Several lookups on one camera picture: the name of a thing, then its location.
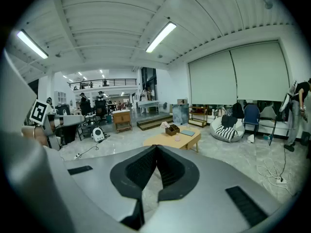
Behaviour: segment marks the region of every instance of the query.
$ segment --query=black backpack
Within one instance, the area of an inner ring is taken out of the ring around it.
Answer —
[[[240,103],[235,103],[233,105],[232,116],[235,118],[244,118],[244,112]]]

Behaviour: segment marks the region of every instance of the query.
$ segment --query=white sofa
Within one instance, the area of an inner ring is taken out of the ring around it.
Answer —
[[[214,136],[216,139],[218,140],[221,140],[221,141],[225,141],[225,142],[229,142],[228,139],[218,135],[215,133],[215,131],[218,129],[218,127],[221,125],[222,123],[222,117],[217,117],[211,124],[210,124],[210,127],[209,127],[209,130],[210,130],[210,133],[212,136]],[[235,134],[232,139],[231,139],[231,142],[237,142],[237,141],[240,141],[241,138],[243,137],[244,135],[244,132],[245,132],[245,128],[243,126],[243,123],[242,123],[242,119],[238,119],[237,123],[236,123],[236,131],[238,134]]]

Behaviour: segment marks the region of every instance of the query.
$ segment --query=striped cushion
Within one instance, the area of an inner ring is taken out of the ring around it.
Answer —
[[[235,125],[233,127],[225,128],[223,125],[220,125],[218,129],[215,131],[216,134],[228,139],[230,142],[234,134],[237,134],[237,131],[235,130]]]

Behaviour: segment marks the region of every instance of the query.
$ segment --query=roller blind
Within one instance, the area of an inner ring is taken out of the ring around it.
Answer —
[[[288,74],[277,42],[230,51],[237,75],[238,99],[283,101],[289,88]]]
[[[229,51],[189,64],[193,104],[235,104],[236,81]]]

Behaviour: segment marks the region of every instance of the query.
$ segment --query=staircase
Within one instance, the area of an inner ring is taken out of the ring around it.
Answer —
[[[159,116],[156,118],[139,121],[139,122],[137,122],[137,126],[141,130],[144,131],[144,130],[149,130],[149,129],[159,127],[162,122],[168,122],[168,123],[173,122],[173,116],[172,115]]]

